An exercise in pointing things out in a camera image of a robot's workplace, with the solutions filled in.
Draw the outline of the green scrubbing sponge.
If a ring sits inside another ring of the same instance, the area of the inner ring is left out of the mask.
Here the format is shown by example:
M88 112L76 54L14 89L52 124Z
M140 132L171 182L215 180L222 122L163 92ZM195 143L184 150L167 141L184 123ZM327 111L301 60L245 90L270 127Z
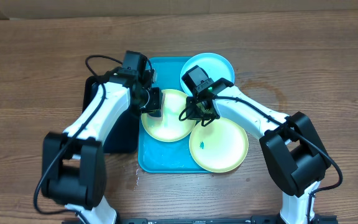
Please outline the green scrubbing sponge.
M161 111L153 111L148 113L149 116L153 117L153 118L160 118L162 116Z

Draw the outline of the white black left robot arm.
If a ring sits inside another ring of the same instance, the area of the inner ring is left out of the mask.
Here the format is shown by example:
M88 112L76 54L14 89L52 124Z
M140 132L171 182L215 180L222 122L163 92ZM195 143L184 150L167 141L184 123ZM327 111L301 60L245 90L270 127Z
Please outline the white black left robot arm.
M125 112L140 118L142 113L160 117L162 91L152 84L156 72L140 52L126 51L119 66L104 75L93 74L98 90L80 117L61 134L48 133L43 141L42 176L35 188L38 196L63 205L62 213L73 212L82 223L117 223L118 213L104 192L107 172L104 145Z

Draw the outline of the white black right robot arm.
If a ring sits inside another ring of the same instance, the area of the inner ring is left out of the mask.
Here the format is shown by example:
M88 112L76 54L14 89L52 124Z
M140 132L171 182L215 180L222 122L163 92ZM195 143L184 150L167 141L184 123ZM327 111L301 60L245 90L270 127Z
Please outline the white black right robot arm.
M268 172L283 192L280 222L318 223L314 198L334 162L309 117L271 110L243 94L233 82L214 79L197 65L182 70L181 84L190 91L181 121L197 120L199 133L223 134L229 130L218 123L228 119L259 140Z

